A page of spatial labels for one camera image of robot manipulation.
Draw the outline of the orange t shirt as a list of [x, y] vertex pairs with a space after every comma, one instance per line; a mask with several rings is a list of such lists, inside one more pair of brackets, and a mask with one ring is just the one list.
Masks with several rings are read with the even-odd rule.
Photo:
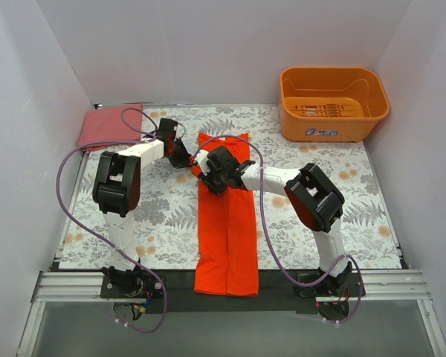
[[257, 223], [253, 193], [211, 193], [198, 183], [198, 249], [194, 291], [255, 297], [259, 292]]

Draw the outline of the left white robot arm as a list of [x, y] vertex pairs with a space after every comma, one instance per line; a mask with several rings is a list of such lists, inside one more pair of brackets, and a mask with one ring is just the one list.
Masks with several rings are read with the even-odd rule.
[[109, 228], [109, 241], [114, 245], [109, 265], [119, 271], [135, 268], [139, 260], [134, 234], [133, 210], [140, 200], [140, 177], [143, 168], [167, 158], [172, 167], [191, 166], [191, 155], [177, 136], [177, 121], [162, 118], [155, 138], [144, 138], [119, 152], [101, 154], [93, 187], [93, 200], [98, 204]]

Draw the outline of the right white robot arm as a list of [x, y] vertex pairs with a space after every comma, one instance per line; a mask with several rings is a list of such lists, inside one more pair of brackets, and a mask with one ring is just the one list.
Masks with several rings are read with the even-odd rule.
[[264, 167], [252, 160], [238, 161], [225, 147], [195, 157], [201, 170], [198, 178], [211, 193], [220, 195], [228, 188], [272, 193], [291, 203], [300, 221], [312, 231], [319, 254], [323, 290], [341, 294], [349, 285], [352, 263], [346, 257], [341, 235], [345, 199], [331, 180], [315, 164], [302, 169]]

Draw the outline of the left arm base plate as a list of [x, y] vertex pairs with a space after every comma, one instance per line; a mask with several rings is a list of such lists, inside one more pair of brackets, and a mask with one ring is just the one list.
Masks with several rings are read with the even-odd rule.
[[101, 298], [162, 298], [166, 278], [160, 283], [150, 274], [125, 276], [124, 278], [104, 277], [100, 290]]

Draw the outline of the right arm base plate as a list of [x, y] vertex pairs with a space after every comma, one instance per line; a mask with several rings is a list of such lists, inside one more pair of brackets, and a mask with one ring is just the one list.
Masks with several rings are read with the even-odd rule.
[[337, 279], [328, 276], [322, 283], [312, 287], [294, 286], [294, 293], [302, 298], [329, 297], [335, 299], [354, 298], [358, 296], [361, 283], [355, 274], [342, 283]]

